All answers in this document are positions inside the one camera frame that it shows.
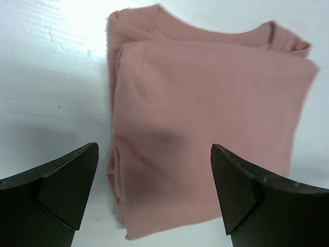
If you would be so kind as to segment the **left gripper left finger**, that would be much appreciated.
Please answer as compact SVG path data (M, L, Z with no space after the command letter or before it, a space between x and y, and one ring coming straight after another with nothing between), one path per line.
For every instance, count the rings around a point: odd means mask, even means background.
M89 143L1 179L1 246L71 246L80 229L99 160Z

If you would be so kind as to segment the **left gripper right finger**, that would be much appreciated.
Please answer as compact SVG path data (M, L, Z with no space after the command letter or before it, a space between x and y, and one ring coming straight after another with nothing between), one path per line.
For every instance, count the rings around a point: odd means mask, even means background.
M327 189L282 177L218 144L211 168L233 246L328 246Z

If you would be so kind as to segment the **pink t shirt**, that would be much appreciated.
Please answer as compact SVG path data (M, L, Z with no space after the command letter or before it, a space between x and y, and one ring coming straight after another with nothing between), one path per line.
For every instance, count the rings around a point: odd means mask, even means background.
M161 5L113 12L107 36L107 177L128 240L221 216L213 144L289 174L318 72L309 42L273 21L245 33L207 31Z

